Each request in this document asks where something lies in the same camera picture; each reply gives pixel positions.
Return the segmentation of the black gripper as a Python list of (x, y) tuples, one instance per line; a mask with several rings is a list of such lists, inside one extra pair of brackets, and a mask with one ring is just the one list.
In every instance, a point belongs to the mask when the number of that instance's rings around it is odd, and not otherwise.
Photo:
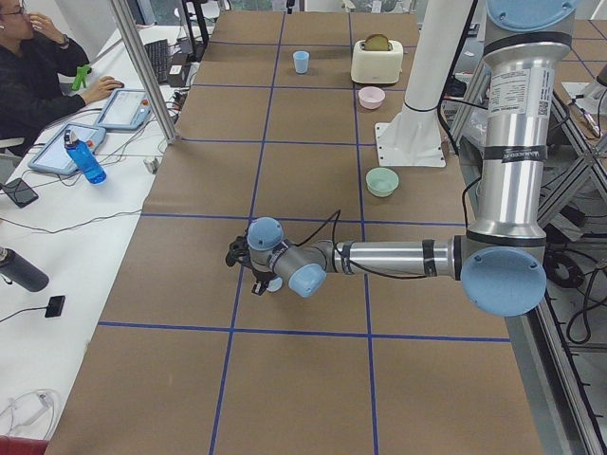
[(268, 283), (274, 279), (272, 271), (261, 271), (256, 268), (251, 269), (255, 278), (255, 284), (251, 288), (251, 293), (257, 296), (262, 296), (266, 290)]

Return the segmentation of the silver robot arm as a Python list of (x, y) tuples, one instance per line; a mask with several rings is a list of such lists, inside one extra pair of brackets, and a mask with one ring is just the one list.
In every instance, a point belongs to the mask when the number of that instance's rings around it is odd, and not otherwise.
[(313, 295), (330, 273), (396, 279), (450, 276), (500, 317), (542, 300), (545, 234), (537, 222), (556, 64), (570, 51), (573, 1), (490, 1), (483, 60), (491, 73), (482, 193), (474, 222), (447, 242), (322, 241), (299, 247), (263, 217), (247, 232), (255, 294), (287, 285)]

